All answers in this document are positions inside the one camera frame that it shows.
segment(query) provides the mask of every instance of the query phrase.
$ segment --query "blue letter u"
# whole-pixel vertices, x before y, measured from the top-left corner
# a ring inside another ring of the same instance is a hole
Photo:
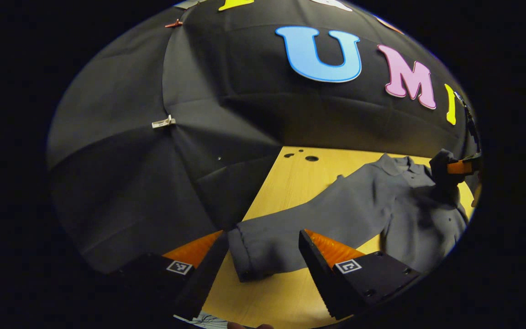
[[[328,35],[340,42],[344,63],[328,65],[318,57],[314,37],[320,32],[311,27],[280,27],[275,33],[285,39],[285,49],[288,52],[289,64],[306,78],[332,83],[351,81],[361,73],[361,56],[358,53],[357,42],[360,39],[347,32],[330,31]]]

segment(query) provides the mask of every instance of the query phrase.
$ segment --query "letter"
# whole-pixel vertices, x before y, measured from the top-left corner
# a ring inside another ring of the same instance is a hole
[[[255,0],[226,0],[225,5],[219,8],[219,12],[225,11],[228,8],[252,4],[253,2],[255,2]]]
[[[318,58],[314,37],[320,32],[312,27],[280,27],[275,31],[284,37],[289,64],[306,78],[331,83],[343,83],[356,79],[361,73],[361,56],[357,42],[360,39],[347,32],[329,31],[328,35],[340,42],[344,62],[327,65]]]
[[[401,33],[402,35],[405,35],[405,33],[399,31],[399,29],[397,29],[396,27],[394,27],[393,25],[390,25],[389,23],[387,23],[386,21],[383,21],[383,19],[381,19],[380,17],[377,17],[375,15],[373,15],[374,18],[376,18],[376,20],[378,20],[382,25],[385,25],[386,27],[388,27],[389,29],[392,29],[393,31],[396,31],[396,32],[399,32]]]
[[[342,2],[336,1],[336,0],[312,0],[313,2],[317,2],[319,4],[328,5],[336,8],[343,9],[345,11],[351,12],[352,9],[346,7]]]
[[[389,63],[390,82],[385,86],[385,90],[393,96],[405,97],[407,91],[409,97],[414,100],[417,92],[421,87],[421,94],[419,95],[419,102],[432,110],[436,108],[436,101],[434,100],[434,88],[431,85],[430,70],[425,65],[415,62],[413,64],[413,71],[409,68],[401,54],[382,44],[377,48],[384,53]],[[401,79],[405,81],[407,91],[403,88]]]
[[[446,120],[451,123],[452,125],[456,124],[456,102],[454,98],[456,97],[453,94],[453,90],[450,86],[447,84],[444,84],[447,90],[447,103],[449,104],[449,107],[447,107],[447,113],[446,113]]]

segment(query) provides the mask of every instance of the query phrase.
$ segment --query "red clip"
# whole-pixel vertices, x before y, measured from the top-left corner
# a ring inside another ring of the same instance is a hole
[[[184,23],[182,23],[179,19],[176,19],[175,23],[168,24],[165,27],[179,27],[181,25],[184,25]]]

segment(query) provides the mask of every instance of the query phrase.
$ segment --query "wooden table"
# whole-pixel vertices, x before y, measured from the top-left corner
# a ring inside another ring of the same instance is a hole
[[[310,162],[305,160],[306,156],[316,156],[319,160]],[[381,156],[378,152],[284,146],[243,220],[308,202],[333,183],[337,175],[350,175]],[[419,165],[429,166],[429,158],[411,158]],[[466,183],[461,183],[459,189],[462,206],[470,218],[472,193]],[[380,235],[376,235],[357,250],[365,254],[378,251],[379,238]],[[338,322],[328,314],[307,268],[240,283],[230,253],[202,310],[250,327],[268,323],[275,329],[309,329]]]

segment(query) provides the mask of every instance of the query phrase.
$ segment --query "black fabric backdrop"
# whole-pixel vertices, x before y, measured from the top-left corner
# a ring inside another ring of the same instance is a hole
[[[58,106],[48,140],[52,197],[98,271],[231,229],[284,144],[470,155],[463,107],[456,125],[446,121],[444,83],[471,104],[467,95],[410,37],[357,8],[259,0],[218,12],[223,3],[167,9],[127,31],[94,56]],[[163,27],[178,18],[182,27]],[[361,75],[338,84],[298,75],[275,33],[289,25],[319,29],[319,58],[331,65],[343,59],[328,31],[358,35]],[[435,110],[384,90],[389,66],[378,44],[430,69]],[[153,131],[150,123],[168,114],[176,125]]]
[[[98,327],[100,319],[168,327],[82,259],[52,207],[44,161],[73,77],[167,4],[0,5],[0,327]],[[461,81],[478,110],[487,171],[454,252],[415,289],[347,327],[526,327],[526,3],[362,6],[425,44]]]

